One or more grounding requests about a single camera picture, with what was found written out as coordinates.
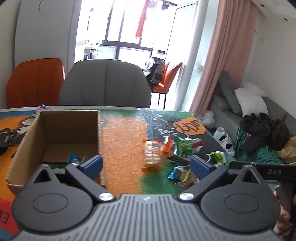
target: gray sofa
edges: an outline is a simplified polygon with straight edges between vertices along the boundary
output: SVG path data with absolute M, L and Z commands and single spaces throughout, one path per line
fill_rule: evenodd
M 271 99 L 263 98 L 263 100 L 266 103 L 269 117 L 272 120 L 283 120 L 290 131 L 290 135 L 296 136 L 296 119 Z M 239 122 L 242 120 L 242 117 L 232 112 L 232 109 L 228 105 L 224 96 L 213 96 L 211 111 L 215 114 L 215 128 L 223 127 L 234 144 L 239 128 Z

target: chair leg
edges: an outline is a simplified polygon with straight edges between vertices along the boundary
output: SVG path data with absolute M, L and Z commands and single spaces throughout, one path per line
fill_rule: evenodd
M 165 94 L 165 100 L 166 100 L 166 94 Z M 163 109 L 165 109 L 165 102 L 163 103 Z
M 157 104 L 157 106 L 159 106 L 159 100 L 160 100 L 160 93 L 159 93 L 159 96 L 158 96 L 158 104 Z

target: beige clothing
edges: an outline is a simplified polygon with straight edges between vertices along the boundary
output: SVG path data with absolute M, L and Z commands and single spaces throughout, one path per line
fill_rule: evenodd
M 291 137 L 281 151 L 278 151 L 278 157 L 285 163 L 296 162 L 296 136 Z

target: orange chair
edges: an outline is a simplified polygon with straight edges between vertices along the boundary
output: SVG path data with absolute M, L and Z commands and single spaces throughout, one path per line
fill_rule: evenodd
M 164 76 L 165 76 L 164 80 L 160 81 L 158 85 L 153 87 L 153 92 L 159 93 L 158 104 L 160 100 L 160 94 L 165 94 L 165 100 L 166 100 L 166 94 L 168 93 L 168 90 L 170 89 L 170 86 L 181 66 L 182 66 L 182 63 L 173 64 L 169 62 L 165 64 L 166 72 L 164 73 Z
M 59 58 L 20 63 L 6 86 L 7 107 L 59 105 L 59 91 L 64 80 L 64 67 Z

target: white column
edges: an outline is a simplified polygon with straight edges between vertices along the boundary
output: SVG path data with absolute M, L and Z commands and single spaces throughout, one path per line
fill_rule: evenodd
M 189 86 L 190 78 L 194 68 L 195 59 L 200 46 L 200 39 L 205 24 L 205 17 L 207 13 L 208 0 L 199 0 L 197 5 L 197 12 L 194 18 L 192 44 L 189 50 L 187 61 L 184 63 L 183 71 L 179 86 L 177 86 L 176 102 L 174 110 L 181 110 L 186 92 Z

